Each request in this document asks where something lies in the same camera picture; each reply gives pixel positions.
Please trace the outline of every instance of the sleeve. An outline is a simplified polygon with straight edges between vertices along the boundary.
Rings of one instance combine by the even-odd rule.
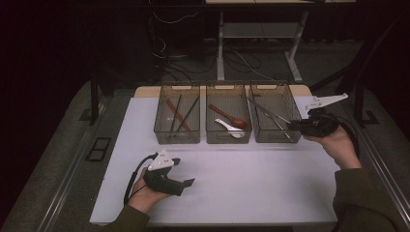
[[[142,232],[150,218],[131,206],[124,206],[120,215],[102,228],[101,232]]]
[[[388,198],[377,192],[362,168],[336,172],[334,210],[339,232],[404,231],[403,220]]]

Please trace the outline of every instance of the person's right hand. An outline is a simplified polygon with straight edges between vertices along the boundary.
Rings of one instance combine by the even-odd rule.
[[[138,180],[133,184],[132,196],[128,202],[129,206],[144,214],[147,214],[158,202],[170,196],[167,193],[154,191],[146,186],[143,178],[146,171],[147,168],[144,167]]]
[[[304,135],[306,140],[320,143],[331,156],[340,169],[362,168],[356,156],[355,148],[347,132],[341,126],[326,137],[313,137]]]

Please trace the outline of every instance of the white spoon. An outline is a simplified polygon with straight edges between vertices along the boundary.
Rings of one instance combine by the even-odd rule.
[[[223,122],[223,120],[221,120],[221,119],[216,119],[215,122],[220,123],[224,127],[226,127],[226,129],[229,130],[228,133],[230,133],[233,137],[242,138],[243,136],[245,136],[245,133],[243,132],[242,129],[234,128],[234,127],[228,125],[227,123]]]

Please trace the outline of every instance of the wooden handle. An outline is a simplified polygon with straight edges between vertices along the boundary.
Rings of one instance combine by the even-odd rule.
[[[182,123],[182,126],[185,128],[185,131],[190,131],[190,127],[188,127],[188,125],[184,122],[184,118],[177,111],[174,104],[169,99],[166,100],[166,103],[172,109],[172,112],[174,112],[174,114],[177,116],[178,120]]]
[[[218,109],[216,106],[214,106],[213,104],[209,104],[208,105],[210,108],[212,108],[213,110],[215,110],[217,113],[219,113],[219,114],[221,114],[221,115],[223,115],[223,116],[225,116],[226,118],[232,118],[229,114],[227,114],[227,113],[225,113],[225,112],[223,112],[222,110],[220,110],[220,109]]]

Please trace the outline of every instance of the kitchen utensil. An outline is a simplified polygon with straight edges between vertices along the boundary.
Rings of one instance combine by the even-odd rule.
[[[187,115],[185,115],[185,118],[182,120],[181,125],[178,127],[177,131],[179,131],[179,129],[185,124],[185,120],[187,119],[187,117],[190,115],[190,112],[192,111],[193,107],[195,106],[196,102],[198,102],[199,100],[199,96],[196,97],[195,101],[193,102],[192,106],[190,107],[190,109],[188,110]]]
[[[265,108],[263,105],[259,104],[258,102],[254,101],[253,99],[248,98],[248,100],[249,100],[250,102],[252,102],[252,103],[253,103],[256,107],[258,107],[260,110],[262,110],[262,112],[263,112],[265,115],[270,115],[271,118],[273,118],[273,116],[275,116],[275,117],[277,117],[277,118],[283,120],[284,122],[290,124],[289,120],[286,120],[286,119],[284,119],[283,117],[280,117],[279,115],[277,115],[276,113],[272,112],[271,110]]]
[[[190,131],[190,127],[184,122],[184,118],[181,116],[181,114],[178,112],[178,110],[175,108],[174,104],[171,102],[170,99],[166,100],[166,103],[168,104],[168,106],[172,109],[172,112],[175,113],[175,115],[177,116],[178,120],[181,122],[181,124],[183,125],[183,127],[185,128],[185,131]]]
[[[235,127],[230,126],[229,124],[223,122],[222,119],[216,119],[215,122],[222,124],[226,129],[228,130],[228,133],[230,133],[233,137],[236,138],[242,138],[245,136],[245,133],[243,132],[242,129],[237,129]]]
[[[283,131],[283,127],[280,125],[280,123],[276,119],[274,119],[270,114],[266,112],[264,112],[264,114],[266,117],[272,119],[275,122],[275,124],[278,126],[278,128],[280,128]],[[290,141],[292,141],[292,138],[289,134],[285,133],[284,135],[286,135],[286,137],[289,138]]]
[[[229,114],[227,114],[227,113],[223,112],[222,110],[218,109],[213,104],[209,104],[208,106],[211,109],[213,109],[214,111],[216,111],[217,113],[219,113],[219,114],[225,116],[226,118],[228,118],[233,127],[237,128],[237,129],[242,129],[242,130],[244,130],[247,127],[248,124],[244,120],[242,120],[240,118],[235,118],[233,116],[230,116]]]

